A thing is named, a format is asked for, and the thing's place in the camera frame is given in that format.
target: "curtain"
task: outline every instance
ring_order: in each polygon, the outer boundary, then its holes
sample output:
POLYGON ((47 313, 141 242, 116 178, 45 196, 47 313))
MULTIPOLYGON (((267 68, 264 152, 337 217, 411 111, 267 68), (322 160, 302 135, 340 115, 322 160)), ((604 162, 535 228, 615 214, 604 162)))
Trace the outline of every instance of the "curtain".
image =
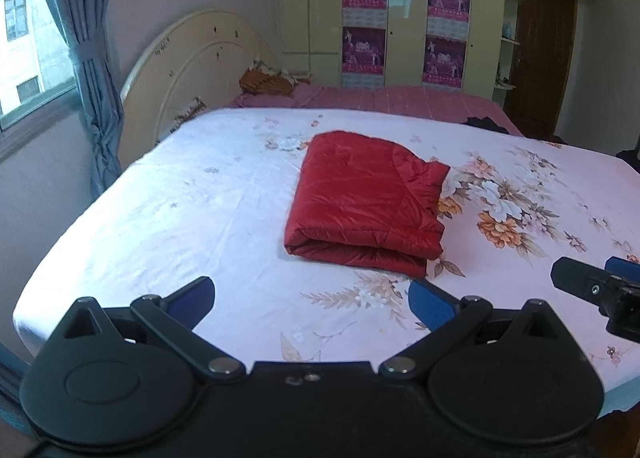
POLYGON ((0 344, 0 420, 30 435, 31 430, 18 398, 20 381, 27 369, 26 362, 0 344))
POLYGON ((84 124, 94 148, 91 188, 97 198, 120 175, 117 154, 124 121, 105 47, 109 0, 46 1, 74 64, 84 124))

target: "folded clothing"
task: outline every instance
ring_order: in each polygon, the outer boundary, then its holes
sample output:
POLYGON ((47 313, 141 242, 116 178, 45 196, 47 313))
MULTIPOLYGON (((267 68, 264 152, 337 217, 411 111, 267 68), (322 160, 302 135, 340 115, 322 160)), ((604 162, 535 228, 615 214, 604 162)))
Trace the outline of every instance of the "folded clothing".
POLYGON ((285 227, 289 254, 423 278, 442 254, 438 199, 449 171, 403 146, 357 133, 308 146, 285 227))

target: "curtain tieback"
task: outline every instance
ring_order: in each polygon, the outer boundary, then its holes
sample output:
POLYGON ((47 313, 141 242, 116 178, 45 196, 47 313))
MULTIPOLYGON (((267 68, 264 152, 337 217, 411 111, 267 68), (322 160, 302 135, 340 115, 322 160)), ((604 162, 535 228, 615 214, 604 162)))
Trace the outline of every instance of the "curtain tieback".
POLYGON ((92 59, 107 60, 104 33, 98 32, 94 38, 69 48, 69 59, 76 66, 92 59))

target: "window sill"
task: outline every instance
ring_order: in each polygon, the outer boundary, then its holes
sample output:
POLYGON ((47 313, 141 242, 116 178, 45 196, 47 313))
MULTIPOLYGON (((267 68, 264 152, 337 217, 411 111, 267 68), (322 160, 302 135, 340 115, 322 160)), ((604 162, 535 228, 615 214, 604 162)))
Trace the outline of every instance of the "window sill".
POLYGON ((30 107, 30 109, 18 113, 15 118, 12 117, 11 125, 0 131, 0 162, 9 158, 63 118, 82 108, 80 94, 74 81, 60 86, 60 89, 53 96, 49 96, 49 100, 44 104, 39 106, 37 102, 34 104, 37 107, 30 107))

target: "brown door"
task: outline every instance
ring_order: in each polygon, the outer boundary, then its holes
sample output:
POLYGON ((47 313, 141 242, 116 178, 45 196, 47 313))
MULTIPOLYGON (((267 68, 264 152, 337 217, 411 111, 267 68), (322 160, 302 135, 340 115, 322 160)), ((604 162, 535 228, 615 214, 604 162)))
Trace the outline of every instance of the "brown door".
POLYGON ((531 138, 554 134, 574 47, 577 0, 520 1, 504 111, 531 138))

